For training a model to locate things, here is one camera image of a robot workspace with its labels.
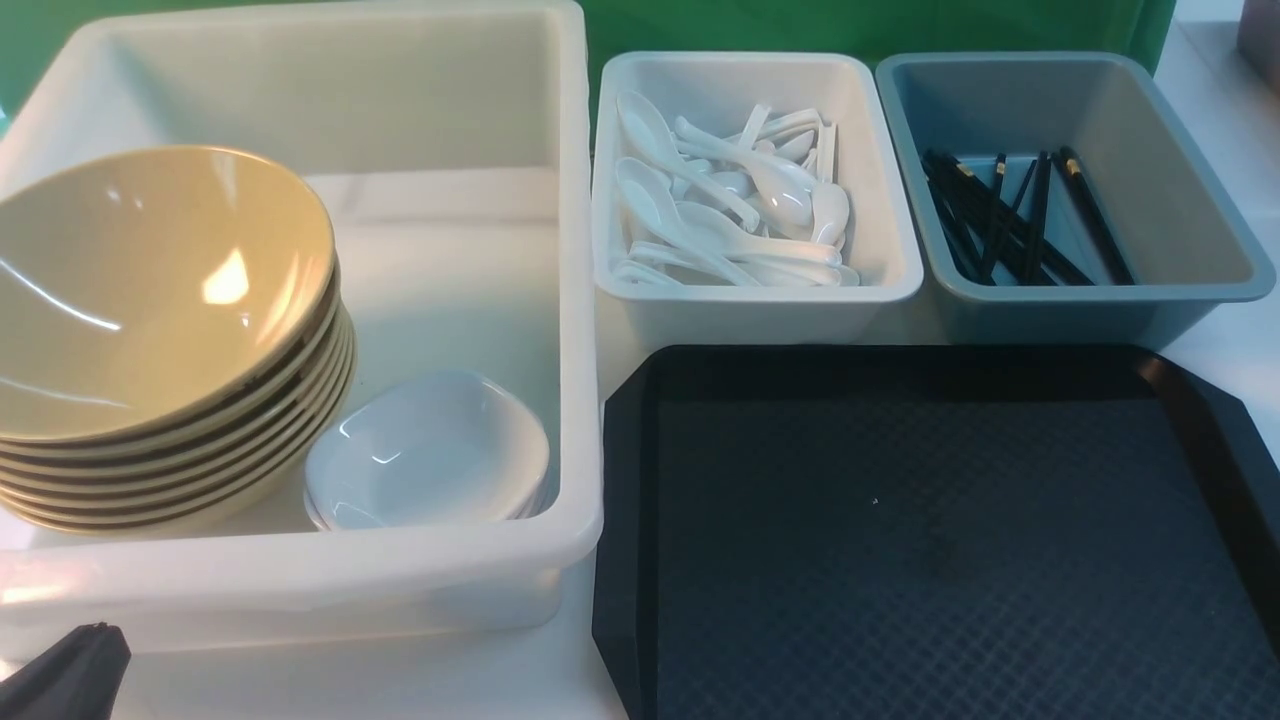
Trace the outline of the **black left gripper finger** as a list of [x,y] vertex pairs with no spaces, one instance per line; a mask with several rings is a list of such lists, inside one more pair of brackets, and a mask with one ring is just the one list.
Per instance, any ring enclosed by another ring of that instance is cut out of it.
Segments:
[[1,684],[3,719],[109,719],[132,659],[119,626],[77,626]]

